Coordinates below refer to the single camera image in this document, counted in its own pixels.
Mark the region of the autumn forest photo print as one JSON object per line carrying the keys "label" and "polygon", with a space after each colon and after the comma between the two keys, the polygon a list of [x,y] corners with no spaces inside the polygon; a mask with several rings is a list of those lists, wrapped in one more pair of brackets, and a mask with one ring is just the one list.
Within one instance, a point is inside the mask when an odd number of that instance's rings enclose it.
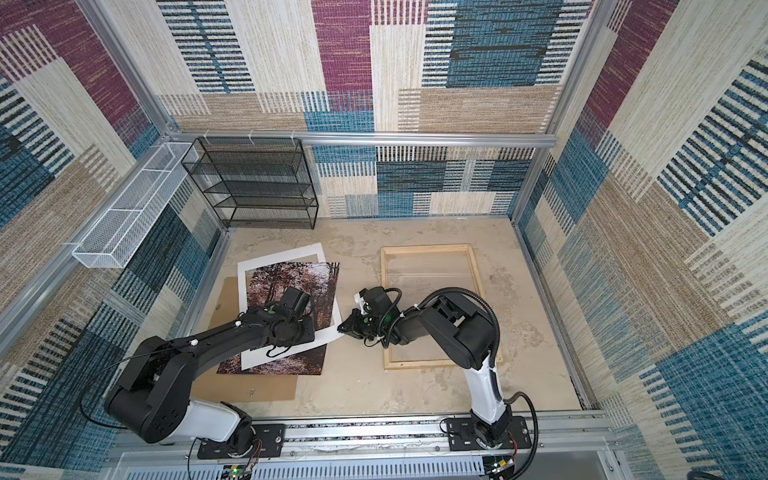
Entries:
{"label": "autumn forest photo print", "polygon": [[[311,296],[317,331],[333,323],[333,306],[339,276],[338,262],[280,262],[248,271],[246,298],[249,309],[277,301],[289,287]],[[217,374],[308,375],[322,373],[327,346],[296,353],[249,369],[242,369],[241,355],[222,362]]]}

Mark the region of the white photo mat board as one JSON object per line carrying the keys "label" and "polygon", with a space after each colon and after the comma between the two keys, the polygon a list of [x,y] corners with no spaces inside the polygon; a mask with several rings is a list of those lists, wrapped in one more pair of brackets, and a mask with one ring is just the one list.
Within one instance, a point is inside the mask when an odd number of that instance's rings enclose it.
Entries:
{"label": "white photo mat board", "polygon": [[[314,243],[239,262],[237,264],[239,311],[243,312],[248,307],[247,287],[250,283],[250,281],[247,279],[248,272],[276,263],[298,261],[302,259],[311,259],[317,260],[318,262],[325,262],[326,257],[322,244]],[[243,351],[241,353],[242,369],[246,370],[252,367],[267,364],[275,360],[286,358],[289,355],[302,353],[340,339],[342,334],[338,331],[338,326],[342,322],[342,317],[336,298],[333,298],[332,306],[333,310],[330,326],[317,330],[315,333],[315,340],[313,342],[292,347],[291,349],[276,355],[274,358],[269,358],[267,356],[267,347]]]}

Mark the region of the clear acrylic frame pane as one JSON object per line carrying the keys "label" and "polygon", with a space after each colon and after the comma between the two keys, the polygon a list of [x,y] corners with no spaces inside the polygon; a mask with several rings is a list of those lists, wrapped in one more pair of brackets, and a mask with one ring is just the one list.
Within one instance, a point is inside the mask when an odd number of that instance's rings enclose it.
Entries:
{"label": "clear acrylic frame pane", "polygon": [[[399,308],[405,309],[440,288],[461,287],[485,294],[477,261],[469,244],[383,247],[381,280],[385,288],[402,291]],[[389,347],[384,353],[387,370],[452,367],[438,344],[425,336],[405,345]]]}

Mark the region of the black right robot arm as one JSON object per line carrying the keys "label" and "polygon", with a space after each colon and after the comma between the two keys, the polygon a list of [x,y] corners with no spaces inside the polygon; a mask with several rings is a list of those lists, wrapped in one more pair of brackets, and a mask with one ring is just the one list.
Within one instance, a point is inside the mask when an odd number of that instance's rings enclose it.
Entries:
{"label": "black right robot arm", "polygon": [[395,287],[361,290],[355,296],[357,307],[338,326],[338,332],[368,347],[385,349],[431,337],[464,371],[479,445],[500,446],[512,413],[497,375],[501,331],[492,308],[477,293],[461,287],[438,289],[405,308],[399,307],[401,297],[402,291]]}

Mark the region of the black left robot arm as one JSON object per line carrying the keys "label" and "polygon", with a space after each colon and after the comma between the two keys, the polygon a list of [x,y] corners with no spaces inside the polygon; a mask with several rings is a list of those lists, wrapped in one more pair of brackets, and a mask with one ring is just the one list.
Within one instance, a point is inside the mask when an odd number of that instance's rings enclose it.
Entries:
{"label": "black left robot arm", "polygon": [[315,339],[312,297],[293,287],[221,326],[172,340],[143,341],[104,402],[105,412],[148,444],[190,438],[242,458],[258,445],[252,418],[226,402],[191,396],[194,381],[250,349],[290,349]]}

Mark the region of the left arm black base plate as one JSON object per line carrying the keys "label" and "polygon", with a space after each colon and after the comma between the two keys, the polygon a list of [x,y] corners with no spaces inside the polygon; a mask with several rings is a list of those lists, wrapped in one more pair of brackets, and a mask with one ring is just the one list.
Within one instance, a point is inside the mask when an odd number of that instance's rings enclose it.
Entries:
{"label": "left arm black base plate", "polygon": [[198,460],[255,459],[279,457],[283,448],[284,424],[256,424],[238,427],[229,440],[200,441]]}

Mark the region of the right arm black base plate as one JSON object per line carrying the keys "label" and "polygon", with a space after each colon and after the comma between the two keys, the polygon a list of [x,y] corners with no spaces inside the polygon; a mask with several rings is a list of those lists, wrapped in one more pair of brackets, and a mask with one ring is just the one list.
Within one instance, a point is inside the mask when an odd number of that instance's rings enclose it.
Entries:
{"label": "right arm black base plate", "polygon": [[439,428],[447,436],[450,451],[470,450],[526,450],[533,445],[532,428],[522,416],[513,416],[507,424],[499,443],[487,447],[476,436],[475,425],[469,417],[447,417],[440,421]]}

